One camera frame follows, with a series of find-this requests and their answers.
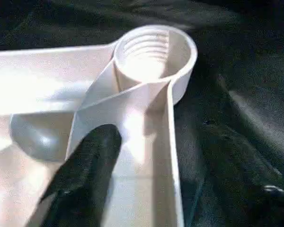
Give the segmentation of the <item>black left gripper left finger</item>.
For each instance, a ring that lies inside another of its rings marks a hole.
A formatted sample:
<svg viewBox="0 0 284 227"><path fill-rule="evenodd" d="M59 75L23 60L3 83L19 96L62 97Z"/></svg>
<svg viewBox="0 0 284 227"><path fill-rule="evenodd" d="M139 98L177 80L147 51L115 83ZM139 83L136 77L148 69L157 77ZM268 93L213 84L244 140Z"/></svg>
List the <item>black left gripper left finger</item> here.
<svg viewBox="0 0 284 227"><path fill-rule="evenodd" d="M42 227L98 227L122 137L113 124L90 131L58 169L41 202L53 196Z"/></svg>

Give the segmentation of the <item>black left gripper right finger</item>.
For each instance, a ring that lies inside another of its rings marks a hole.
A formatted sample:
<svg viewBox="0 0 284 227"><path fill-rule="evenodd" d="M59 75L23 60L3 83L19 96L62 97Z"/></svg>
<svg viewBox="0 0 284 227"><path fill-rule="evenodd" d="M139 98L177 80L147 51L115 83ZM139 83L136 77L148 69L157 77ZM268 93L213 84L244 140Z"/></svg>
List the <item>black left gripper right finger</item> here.
<svg viewBox="0 0 284 227"><path fill-rule="evenodd" d="M248 140L226 125L202 126L202 148L232 227L284 227L284 178Z"/></svg>

